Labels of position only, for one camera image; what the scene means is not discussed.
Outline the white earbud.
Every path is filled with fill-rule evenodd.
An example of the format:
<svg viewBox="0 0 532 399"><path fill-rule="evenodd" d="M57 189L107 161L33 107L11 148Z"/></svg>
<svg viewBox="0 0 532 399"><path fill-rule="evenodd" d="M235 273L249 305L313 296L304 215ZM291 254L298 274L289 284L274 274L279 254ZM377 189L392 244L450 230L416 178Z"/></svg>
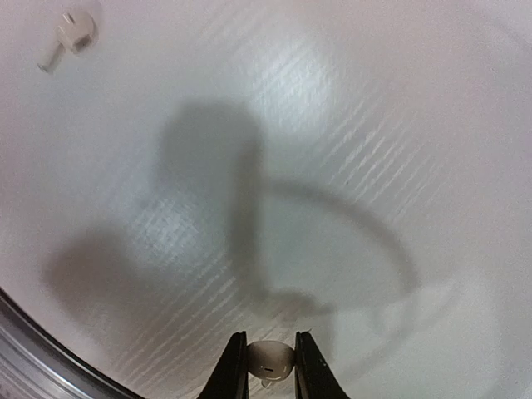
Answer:
<svg viewBox="0 0 532 399"><path fill-rule="evenodd" d="M251 342L247 346L248 371L265 388L286 380L295 365L295 351L272 340Z"/></svg>
<svg viewBox="0 0 532 399"><path fill-rule="evenodd" d="M52 74L66 52L77 56L94 41L97 33L93 16L84 9L67 9L59 17L53 31L53 40L37 63L37 67Z"/></svg>

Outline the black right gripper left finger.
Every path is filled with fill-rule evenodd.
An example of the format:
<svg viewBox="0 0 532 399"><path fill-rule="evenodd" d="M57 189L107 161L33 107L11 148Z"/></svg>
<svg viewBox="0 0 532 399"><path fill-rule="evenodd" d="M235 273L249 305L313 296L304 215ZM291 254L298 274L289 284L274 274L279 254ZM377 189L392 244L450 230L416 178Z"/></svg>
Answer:
<svg viewBox="0 0 532 399"><path fill-rule="evenodd" d="M246 332L229 339L199 399L248 399L249 370Z"/></svg>

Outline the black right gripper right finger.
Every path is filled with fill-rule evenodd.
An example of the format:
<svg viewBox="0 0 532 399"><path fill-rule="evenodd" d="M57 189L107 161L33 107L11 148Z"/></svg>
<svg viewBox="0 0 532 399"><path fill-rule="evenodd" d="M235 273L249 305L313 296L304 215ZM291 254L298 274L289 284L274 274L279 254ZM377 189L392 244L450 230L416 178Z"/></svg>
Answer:
<svg viewBox="0 0 532 399"><path fill-rule="evenodd" d="M296 333L294 379L297 399L349 399L310 332Z"/></svg>

